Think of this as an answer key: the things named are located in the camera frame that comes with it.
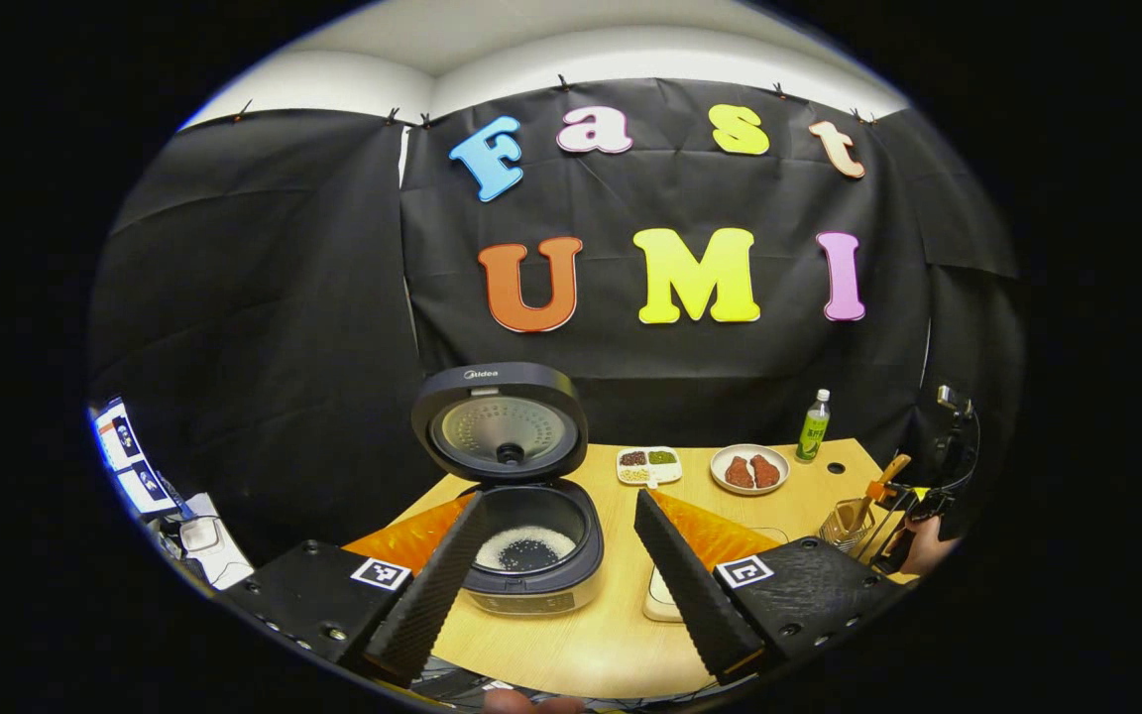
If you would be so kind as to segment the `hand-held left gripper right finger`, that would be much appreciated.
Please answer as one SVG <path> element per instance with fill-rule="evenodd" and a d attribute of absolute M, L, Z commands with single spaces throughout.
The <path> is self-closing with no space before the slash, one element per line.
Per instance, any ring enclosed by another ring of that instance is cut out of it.
<path fill-rule="evenodd" d="M 638 494 L 634 531 L 722 685 L 839 645 L 904 596 L 828 541 L 783 545 L 662 491 Z"/>

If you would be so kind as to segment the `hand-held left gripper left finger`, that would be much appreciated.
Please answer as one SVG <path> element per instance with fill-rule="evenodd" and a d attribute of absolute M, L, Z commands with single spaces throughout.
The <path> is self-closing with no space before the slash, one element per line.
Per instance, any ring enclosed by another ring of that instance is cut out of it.
<path fill-rule="evenodd" d="M 372 534 L 361 551 L 308 539 L 225 589 L 225 605 L 287 645 L 343 669 L 407 687 L 423 673 L 486 534 L 481 494 L 412 523 L 427 556 L 391 554 Z"/>

